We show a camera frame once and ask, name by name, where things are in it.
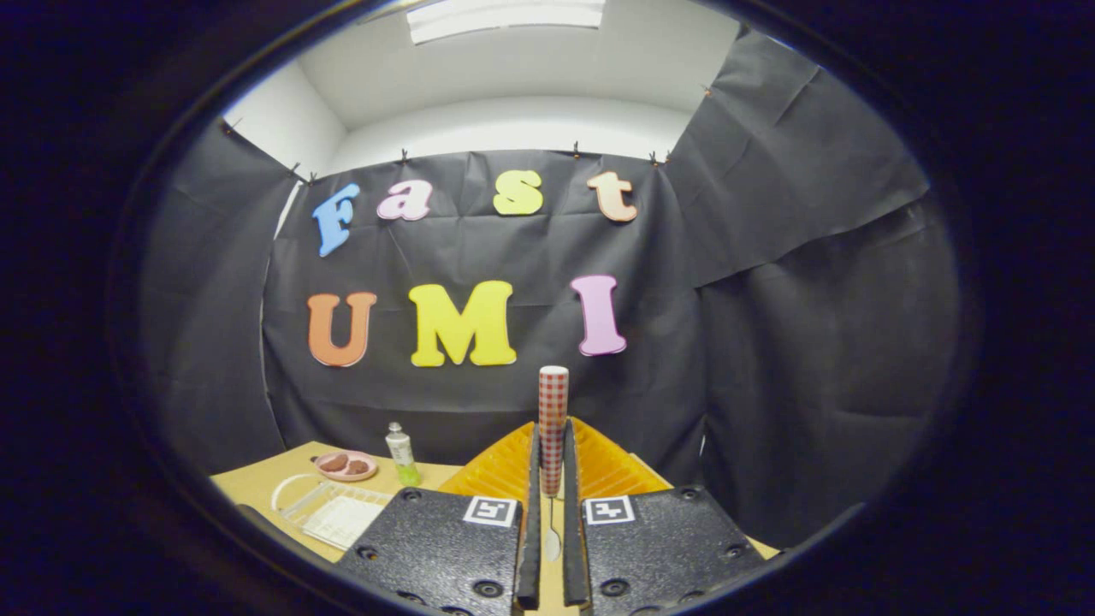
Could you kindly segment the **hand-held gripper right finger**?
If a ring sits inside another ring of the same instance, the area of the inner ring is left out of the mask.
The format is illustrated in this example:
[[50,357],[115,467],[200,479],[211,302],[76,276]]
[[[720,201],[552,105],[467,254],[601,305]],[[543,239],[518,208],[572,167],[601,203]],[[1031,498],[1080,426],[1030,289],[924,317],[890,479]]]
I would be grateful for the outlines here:
[[744,584],[766,558],[702,486],[587,495],[577,421],[563,453],[565,605],[584,613],[667,613]]

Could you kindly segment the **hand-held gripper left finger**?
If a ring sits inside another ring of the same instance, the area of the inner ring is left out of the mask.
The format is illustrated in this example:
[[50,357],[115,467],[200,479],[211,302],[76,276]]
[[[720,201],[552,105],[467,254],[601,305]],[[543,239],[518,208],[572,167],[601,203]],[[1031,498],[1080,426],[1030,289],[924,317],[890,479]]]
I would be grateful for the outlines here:
[[525,446],[525,502],[405,488],[336,563],[360,583],[453,615],[539,608],[539,426]]

